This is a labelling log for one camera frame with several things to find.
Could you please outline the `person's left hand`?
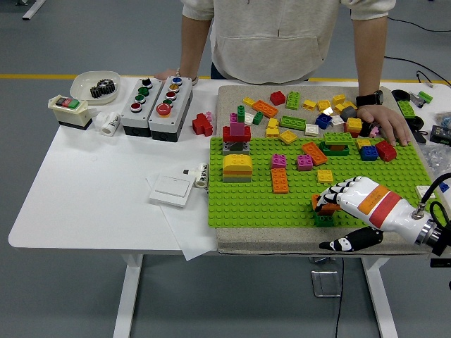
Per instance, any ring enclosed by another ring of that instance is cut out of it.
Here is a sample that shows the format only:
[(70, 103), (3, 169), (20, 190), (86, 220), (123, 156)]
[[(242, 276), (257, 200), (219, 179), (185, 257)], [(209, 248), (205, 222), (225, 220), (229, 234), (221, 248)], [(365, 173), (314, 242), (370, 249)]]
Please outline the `person's left hand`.
[(411, 142), (410, 129), (402, 115), (381, 105), (367, 105), (357, 109), (357, 117), (379, 124), (386, 140), (393, 146), (407, 146)]

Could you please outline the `person's right hand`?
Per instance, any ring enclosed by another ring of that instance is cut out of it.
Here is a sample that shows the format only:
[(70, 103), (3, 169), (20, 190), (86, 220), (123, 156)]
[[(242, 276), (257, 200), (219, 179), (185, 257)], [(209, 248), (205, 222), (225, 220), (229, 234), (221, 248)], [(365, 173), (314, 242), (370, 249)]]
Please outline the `person's right hand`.
[(197, 80), (197, 71), (194, 68), (167, 69), (154, 75), (156, 79), (165, 81), (170, 76), (189, 77), (193, 82)]

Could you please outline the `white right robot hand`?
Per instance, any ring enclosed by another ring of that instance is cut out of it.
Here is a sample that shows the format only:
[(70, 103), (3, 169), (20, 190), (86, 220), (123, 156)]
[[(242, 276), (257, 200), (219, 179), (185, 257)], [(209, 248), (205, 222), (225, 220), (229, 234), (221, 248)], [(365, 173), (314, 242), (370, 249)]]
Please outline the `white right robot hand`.
[(317, 198), (315, 211), (336, 204), (362, 220), (366, 227), (331, 242), (321, 249), (354, 252), (380, 244), (385, 232), (396, 232), (410, 244), (423, 244), (431, 230), (428, 214), (414, 216), (415, 208), (400, 195), (367, 177), (353, 177), (327, 188)]

